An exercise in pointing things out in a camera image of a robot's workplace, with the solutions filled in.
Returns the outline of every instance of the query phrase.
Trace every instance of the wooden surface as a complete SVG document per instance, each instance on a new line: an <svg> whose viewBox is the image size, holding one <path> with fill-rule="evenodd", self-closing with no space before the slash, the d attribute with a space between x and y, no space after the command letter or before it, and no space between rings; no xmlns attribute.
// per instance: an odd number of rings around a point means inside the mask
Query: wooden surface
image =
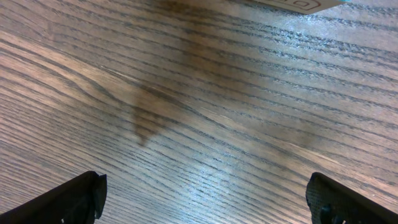
<svg viewBox="0 0 398 224"><path fill-rule="evenodd" d="M87 171L97 223L309 223L322 172L398 212L398 2L2 0L0 213Z"/></svg>

